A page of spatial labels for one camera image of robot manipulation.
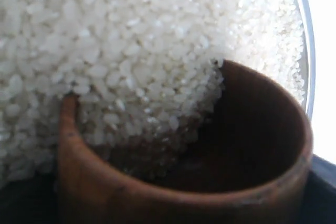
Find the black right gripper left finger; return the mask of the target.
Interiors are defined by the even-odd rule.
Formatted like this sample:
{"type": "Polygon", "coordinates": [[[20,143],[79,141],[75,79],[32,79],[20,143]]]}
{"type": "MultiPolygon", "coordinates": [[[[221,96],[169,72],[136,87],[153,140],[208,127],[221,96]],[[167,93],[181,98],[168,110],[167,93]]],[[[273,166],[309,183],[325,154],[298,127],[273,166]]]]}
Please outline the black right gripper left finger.
{"type": "Polygon", "coordinates": [[[1,223],[58,223],[53,175],[12,182],[1,189],[1,223]]]}

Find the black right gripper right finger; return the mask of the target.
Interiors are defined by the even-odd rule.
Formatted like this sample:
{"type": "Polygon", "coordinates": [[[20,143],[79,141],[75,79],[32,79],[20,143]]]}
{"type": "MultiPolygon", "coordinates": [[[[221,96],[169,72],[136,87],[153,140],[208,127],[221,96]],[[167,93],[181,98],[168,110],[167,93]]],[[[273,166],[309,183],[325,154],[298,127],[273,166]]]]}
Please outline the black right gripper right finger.
{"type": "Polygon", "coordinates": [[[335,165],[316,155],[304,191],[301,222],[335,224],[335,165]]]}

